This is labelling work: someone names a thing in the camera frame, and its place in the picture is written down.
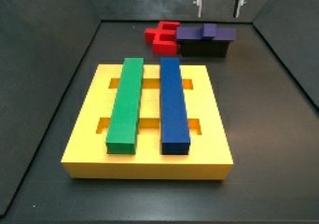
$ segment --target gray wall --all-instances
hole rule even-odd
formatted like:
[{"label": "gray wall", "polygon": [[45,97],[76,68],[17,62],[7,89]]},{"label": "gray wall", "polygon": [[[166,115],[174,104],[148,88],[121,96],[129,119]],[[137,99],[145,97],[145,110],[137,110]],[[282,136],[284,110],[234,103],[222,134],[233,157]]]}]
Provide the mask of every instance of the gray wall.
[{"label": "gray wall", "polygon": [[201,18],[197,18],[194,0],[89,0],[102,20],[113,21],[232,21],[253,22],[268,0],[246,0],[240,17],[233,19],[234,0],[202,0]]},{"label": "gray wall", "polygon": [[0,0],[0,216],[98,24],[86,0]]},{"label": "gray wall", "polygon": [[319,0],[269,0],[253,25],[319,107]]}]

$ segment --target dark gray surface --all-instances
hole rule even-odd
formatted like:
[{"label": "dark gray surface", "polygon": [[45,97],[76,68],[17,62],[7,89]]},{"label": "dark gray surface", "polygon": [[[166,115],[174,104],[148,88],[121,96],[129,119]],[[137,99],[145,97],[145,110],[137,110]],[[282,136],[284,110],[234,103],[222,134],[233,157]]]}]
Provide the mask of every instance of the dark gray surface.
[{"label": "dark gray surface", "polygon": [[86,0],[0,0],[0,216],[98,24]]},{"label": "dark gray surface", "polygon": [[319,0],[270,0],[253,25],[319,107]]},{"label": "dark gray surface", "polygon": [[102,22],[3,220],[317,220],[317,113],[250,25],[230,25],[237,40],[225,59],[181,58],[181,64],[208,67],[234,159],[226,179],[68,177],[60,159],[96,66],[121,63],[124,57],[158,63],[142,42],[144,29],[154,26],[152,22]]},{"label": "dark gray surface", "polygon": [[194,0],[89,0],[102,20],[108,21],[233,21],[253,22],[266,0],[246,0],[240,16],[233,18],[234,0],[202,0],[197,18]]}]

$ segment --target purple block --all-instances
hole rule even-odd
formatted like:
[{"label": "purple block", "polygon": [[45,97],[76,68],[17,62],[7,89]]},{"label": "purple block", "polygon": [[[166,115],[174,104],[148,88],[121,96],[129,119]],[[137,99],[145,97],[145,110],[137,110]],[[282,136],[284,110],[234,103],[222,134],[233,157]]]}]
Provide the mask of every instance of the purple block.
[{"label": "purple block", "polygon": [[200,40],[201,31],[198,27],[177,27],[176,41]]},{"label": "purple block", "polygon": [[201,39],[212,40],[216,36],[216,24],[204,23],[201,26]]},{"label": "purple block", "polygon": [[213,41],[234,41],[234,28],[217,28]]}]

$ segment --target gray floor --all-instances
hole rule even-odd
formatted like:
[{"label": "gray floor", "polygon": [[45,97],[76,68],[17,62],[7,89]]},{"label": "gray floor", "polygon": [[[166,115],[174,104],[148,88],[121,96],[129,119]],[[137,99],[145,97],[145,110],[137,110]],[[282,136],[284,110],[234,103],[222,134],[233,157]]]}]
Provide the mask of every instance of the gray floor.
[{"label": "gray floor", "polygon": [[104,22],[84,56],[14,201],[17,221],[246,221],[319,219],[319,118],[250,25],[226,59],[206,64],[234,159],[222,182],[72,180],[60,164],[98,63],[158,56],[142,42],[153,22]]}]

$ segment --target toy block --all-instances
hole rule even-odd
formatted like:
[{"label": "toy block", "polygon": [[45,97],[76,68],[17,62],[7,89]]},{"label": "toy block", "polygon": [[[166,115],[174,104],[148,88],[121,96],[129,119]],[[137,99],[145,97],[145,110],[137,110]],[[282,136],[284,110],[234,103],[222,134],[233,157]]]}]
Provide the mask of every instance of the toy block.
[{"label": "toy block", "polygon": [[201,30],[198,27],[178,27],[176,30],[176,41],[198,40],[201,38]]},{"label": "toy block", "polygon": [[217,57],[225,58],[229,42],[190,41],[180,44],[182,57]]},{"label": "toy block", "polygon": [[141,78],[142,58],[125,58],[105,137],[109,154],[136,153]]},{"label": "toy block", "polygon": [[104,144],[121,64],[100,64],[66,142],[61,164],[72,178],[221,180],[233,159],[204,65],[178,67],[186,106],[188,155],[160,154],[160,66],[142,66],[140,127],[134,155],[108,154]]},{"label": "toy block", "polygon": [[216,24],[204,23],[200,28],[201,39],[212,40],[216,36]]},{"label": "toy block", "polygon": [[160,58],[161,154],[188,154],[190,145],[178,58]]},{"label": "toy block", "polygon": [[225,42],[234,41],[234,28],[217,28],[213,40]]},{"label": "toy block", "polygon": [[144,31],[144,40],[152,43],[152,52],[156,54],[176,55],[176,29],[178,22],[160,21],[156,29],[146,28]]}]

